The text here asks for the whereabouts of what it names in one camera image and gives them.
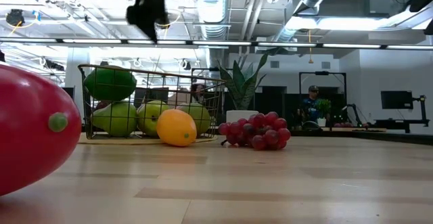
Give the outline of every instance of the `cap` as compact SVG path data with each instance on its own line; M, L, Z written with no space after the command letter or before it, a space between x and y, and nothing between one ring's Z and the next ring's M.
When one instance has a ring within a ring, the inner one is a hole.
M311 85L309 91L319 91L319 88L316 85Z

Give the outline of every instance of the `grape cluster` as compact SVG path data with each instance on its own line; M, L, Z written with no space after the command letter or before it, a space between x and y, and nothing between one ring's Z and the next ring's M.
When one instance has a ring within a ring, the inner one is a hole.
M231 145L249 146L255 150L281 150L292 136L287 122L276 112L252 115L248 120L227 122L219 125L219 133L227 137Z

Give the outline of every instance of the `green apple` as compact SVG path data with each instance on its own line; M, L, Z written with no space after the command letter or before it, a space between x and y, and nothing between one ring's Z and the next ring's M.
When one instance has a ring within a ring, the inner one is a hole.
M138 128L145 134L156 137L156 123L161 113L168 109L162 101L151 101L138 108Z

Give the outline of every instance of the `computer monitor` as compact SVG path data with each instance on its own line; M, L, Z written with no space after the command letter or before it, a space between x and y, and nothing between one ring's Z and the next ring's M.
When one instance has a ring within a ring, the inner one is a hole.
M413 109L412 91L381 91L382 109Z
M75 94L75 88L74 87L62 87L62 89L68 93L68 95L74 99L74 94Z

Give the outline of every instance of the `green mango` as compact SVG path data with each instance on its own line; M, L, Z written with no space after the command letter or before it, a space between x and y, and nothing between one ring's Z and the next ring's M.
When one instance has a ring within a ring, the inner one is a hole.
M95 68L84 80L89 94L99 101L119 102L130 96L136 86L137 79L128 70L115 70L118 66Z
M209 111L202 104L182 103L177 106L176 109L188 113L194 119L197 128L197 136L207 132L210 127L210 115Z
M128 102L113 103L94 111L91 122L113 137L127 137L137 128L137 109Z

